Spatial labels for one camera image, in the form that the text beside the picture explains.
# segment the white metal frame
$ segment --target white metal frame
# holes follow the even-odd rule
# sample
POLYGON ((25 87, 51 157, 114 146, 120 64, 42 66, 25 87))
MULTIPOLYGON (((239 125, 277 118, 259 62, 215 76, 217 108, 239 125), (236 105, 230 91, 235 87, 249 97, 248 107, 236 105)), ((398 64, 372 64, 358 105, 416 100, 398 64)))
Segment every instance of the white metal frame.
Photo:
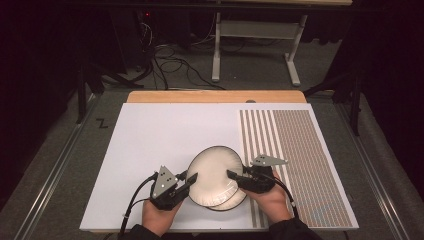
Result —
POLYGON ((284 54, 284 60, 289 70, 293 86, 300 86, 299 76, 294 65, 294 56, 302 37, 307 15, 303 15, 299 23, 273 23, 273 22, 252 22, 252 21, 221 21, 221 13, 216 13, 215 24, 215 51, 212 65, 212 81, 219 82, 221 71, 221 36, 227 37, 253 37, 270 39, 291 39, 293 40, 290 53, 284 54))

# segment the striped pattern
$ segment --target striped pattern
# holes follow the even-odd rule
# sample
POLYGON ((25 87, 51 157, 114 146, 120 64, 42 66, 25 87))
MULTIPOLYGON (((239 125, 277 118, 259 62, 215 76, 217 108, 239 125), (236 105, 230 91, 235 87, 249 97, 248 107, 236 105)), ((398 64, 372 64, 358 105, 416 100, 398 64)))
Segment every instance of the striped pattern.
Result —
MULTIPOLYGON (((341 198, 308 110, 241 110, 243 161, 250 165, 259 154, 287 159, 276 166, 290 189, 299 216, 311 228, 350 228, 352 222, 341 198)), ((252 226, 266 228, 266 216, 251 200, 252 226)))

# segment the wooden strip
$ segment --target wooden strip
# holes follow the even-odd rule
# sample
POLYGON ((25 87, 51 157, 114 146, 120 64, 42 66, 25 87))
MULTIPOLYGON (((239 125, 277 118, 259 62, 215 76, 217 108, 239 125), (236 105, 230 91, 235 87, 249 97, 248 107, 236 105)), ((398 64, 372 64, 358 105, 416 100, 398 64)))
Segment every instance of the wooden strip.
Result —
POLYGON ((134 91, 128 103, 306 103, 298 90, 240 90, 240 91, 134 91))

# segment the dark background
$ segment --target dark background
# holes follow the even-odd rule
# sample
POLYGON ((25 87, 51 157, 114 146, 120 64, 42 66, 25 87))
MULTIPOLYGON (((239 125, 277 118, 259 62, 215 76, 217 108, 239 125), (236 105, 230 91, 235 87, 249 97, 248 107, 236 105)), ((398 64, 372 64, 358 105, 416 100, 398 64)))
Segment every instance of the dark background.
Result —
MULTIPOLYGON (((424 153, 424 108, 420 106, 424 17, 418 12, 419 1, 357 0, 354 5, 388 7, 384 14, 362 15, 353 22, 337 14, 310 16, 302 41, 318 38, 326 44, 344 38, 328 78, 363 63, 359 64, 363 93, 396 157, 423 197, 424 187, 419 183, 423 180, 424 153)), ((126 31, 133 29, 114 26, 106 10, 70 10, 49 2, 11 1, 2 2, 0 8, 2 207, 48 129, 66 111, 82 60, 124 72, 129 63, 120 43, 122 36, 129 34, 126 31)), ((161 12, 154 17, 165 39, 188 47, 187 33, 193 31, 199 37, 207 34, 209 29, 202 26, 210 26, 211 15, 182 11, 174 15, 161 12)))

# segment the gray carpet floor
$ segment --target gray carpet floor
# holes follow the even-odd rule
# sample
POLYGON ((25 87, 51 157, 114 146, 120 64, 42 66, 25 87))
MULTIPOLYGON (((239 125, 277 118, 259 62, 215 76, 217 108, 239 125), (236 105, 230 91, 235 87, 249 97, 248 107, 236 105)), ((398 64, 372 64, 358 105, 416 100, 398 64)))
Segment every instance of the gray carpet floor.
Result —
MULTIPOLYGON (((322 81, 338 44, 319 45, 317 42, 302 43, 295 58, 296 67, 302 82, 301 87, 292 87, 287 68, 282 60, 283 49, 290 44, 281 41, 269 44, 269 40, 251 40, 238 51, 241 42, 224 43, 221 59, 221 81, 217 85, 228 90, 242 89, 299 89, 306 90, 322 81)), ((179 62, 160 57, 184 58, 197 69, 204 79, 211 76, 212 49, 210 45, 193 47, 190 51, 178 47, 166 47, 157 53, 158 62, 167 71, 165 76, 171 89, 213 89, 203 85, 194 71, 187 71, 179 62)), ((147 89, 163 89, 158 75, 151 74, 142 82, 147 89)), ((126 77, 137 73, 130 71, 126 77)), ((68 111, 49 131, 38 154, 28 167, 23 179, 0 213, 0 239, 14 239, 19 232, 27 232, 27 239, 103 239, 106 234, 93 234, 79 230, 85 206, 96 181, 106 153, 122 103, 126 101, 129 89, 115 84, 106 84, 102 95, 95 95, 90 101, 91 111, 83 125, 76 125, 77 98, 71 99, 68 111), (104 119, 100 128, 99 119, 104 119), (78 137, 72 148, 64 148, 75 132, 78 137), (45 199, 40 215, 35 218, 32 228, 24 227, 20 231, 33 203, 42 190, 49 174, 58 160, 66 158, 58 181, 51 186, 51 195, 45 199)), ((378 195, 381 189, 373 187, 377 175, 384 196, 392 204, 394 214, 405 229, 409 239, 424 239, 424 206, 397 162, 393 152, 385 141, 384 134, 375 122, 366 99, 362 96, 359 118, 360 136, 354 137, 346 125, 345 109, 348 105, 335 105, 331 101, 332 92, 320 92, 308 98, 317 116, 330 154, 342 184, 348 194, 360 228, 358 230, 318 231, 324 239, 400 239, 396 229, 390 224, 390 216, 382 210, 384 206, 378 195), (366 157, 370 165, 363 162, 366 157)), ((168 234, 165 239, 187 239, 192 236, 168 234)), ((266 234, 231 235, 200 234, 195 239, 266 239, 266 234)))

